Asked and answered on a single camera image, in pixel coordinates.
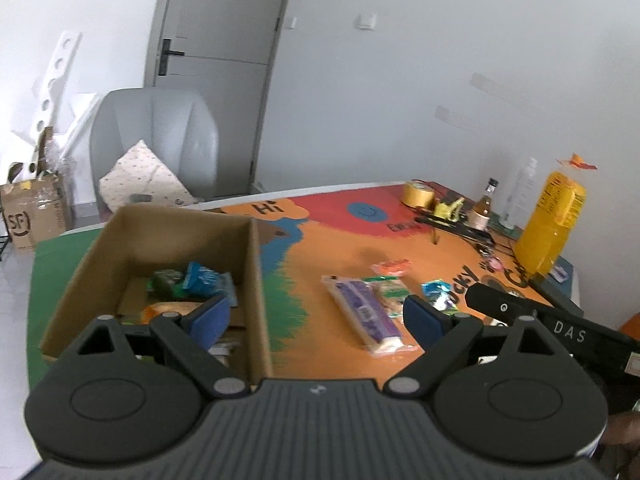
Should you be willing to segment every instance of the green painted area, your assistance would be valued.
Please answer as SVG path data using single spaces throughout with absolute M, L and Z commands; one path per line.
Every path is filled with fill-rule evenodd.
M 286 340 L 304 325 L 307 313 L 301 307 L 302 302 L 290 294 L 293 282 L 281 267 L 263 277 L 262 285 L 271 351 L 279 352 L 284 350 Z
M 33 387 L 46 373 L 47 364 L 40 354 L 40 341 L 66 284 L 76 272 L 80 260 L 100 234 L 101 229 L 59 236 L 40 242 L 31 275 L 27 324 L 27 366 Z

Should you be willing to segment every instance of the blue gripper pad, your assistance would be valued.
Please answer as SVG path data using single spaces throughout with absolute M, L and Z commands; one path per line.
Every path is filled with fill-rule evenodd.
M 452 327 L 451 318 L 447 314 L 441 313 L 415 294 L 407 296 L 404 300 L 402 318 L 404 326 L 425 351 L 435 345 Z
M 229 326 L 231 305 L 222 294 L 213 296 L 180 320 L 180 325 L 201 348 L 209 350 Z

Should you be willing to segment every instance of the door handle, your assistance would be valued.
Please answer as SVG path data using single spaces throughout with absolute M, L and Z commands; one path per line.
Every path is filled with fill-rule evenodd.
M 162 50 L 160 51 L 160 63 L 158 65 L 158 75 L 166 75 L 166 68 L 169 63 L 169 56 L 184 56 L 184 52 L 171 50 L 171 40 L 162 40 Z

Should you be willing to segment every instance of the yellow bottle label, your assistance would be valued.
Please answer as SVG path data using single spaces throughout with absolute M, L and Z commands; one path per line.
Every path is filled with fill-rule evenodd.
M 549 213 L 559 226 L 573 229 L 584 205 L 584 188 L 562 173 L 553 173 L 546 181 L 538 207 Z

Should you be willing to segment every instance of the yellow bottle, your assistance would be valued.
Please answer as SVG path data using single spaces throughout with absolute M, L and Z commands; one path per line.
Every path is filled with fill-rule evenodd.
M 582 170 L 596 167 L 574 153 L 548 176 L 533 215 L 513 248 L 528 275 L 548 274 L 562 252 L 586 199 L 586 190 L 578 182 Z

